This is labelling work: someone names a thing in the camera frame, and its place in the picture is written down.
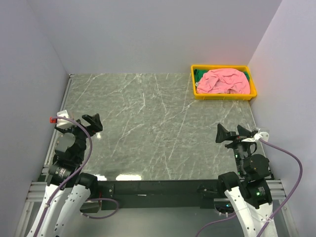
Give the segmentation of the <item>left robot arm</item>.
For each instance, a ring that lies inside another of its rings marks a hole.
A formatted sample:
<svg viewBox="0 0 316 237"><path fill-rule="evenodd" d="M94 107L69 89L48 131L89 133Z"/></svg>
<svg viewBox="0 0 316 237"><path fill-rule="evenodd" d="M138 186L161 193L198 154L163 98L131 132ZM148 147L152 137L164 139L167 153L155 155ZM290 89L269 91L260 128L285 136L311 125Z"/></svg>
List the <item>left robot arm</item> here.
<svg viewBox="0 0 316 237"><path fill-rule="evenodd" d="M61 111L50 119L60 132L48 170L47 185L30 237L59 237L62 229L88 198L99 192L97 177L81 170L90 158L92 136L103 130L99 114L83 115L88 126Z"/></svg>

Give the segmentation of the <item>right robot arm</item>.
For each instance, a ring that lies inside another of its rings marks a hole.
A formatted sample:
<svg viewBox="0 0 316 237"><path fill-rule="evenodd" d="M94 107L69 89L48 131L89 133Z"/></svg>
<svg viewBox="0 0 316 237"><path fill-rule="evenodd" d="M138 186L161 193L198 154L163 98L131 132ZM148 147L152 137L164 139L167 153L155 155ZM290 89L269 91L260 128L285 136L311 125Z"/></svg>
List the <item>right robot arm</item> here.
<svg viewBox="0 0 316 237"><path fill-rule="evenodd" d="M268 141L266 130L249 131L238 125L234 132L217 125L215 142L227 142L225 147L233 150L237 166L237 172L219 175L217 193L231 202L244 236L276 237L272 194L266 181L270 161L256 153L260 139Z"/></svg>

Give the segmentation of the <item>pink t shirt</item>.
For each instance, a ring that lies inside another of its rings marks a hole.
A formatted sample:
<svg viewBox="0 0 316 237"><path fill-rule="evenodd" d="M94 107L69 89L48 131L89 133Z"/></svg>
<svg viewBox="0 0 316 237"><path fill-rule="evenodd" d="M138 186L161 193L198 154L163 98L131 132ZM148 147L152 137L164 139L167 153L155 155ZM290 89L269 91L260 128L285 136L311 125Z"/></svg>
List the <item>pink t shirt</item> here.
<svg viewBox="0 0 316 237"><path fill-rule="evenodd" d="M197 82L197 93L249 94L250 86L245 74L233 68L209 70Z"/></svg>

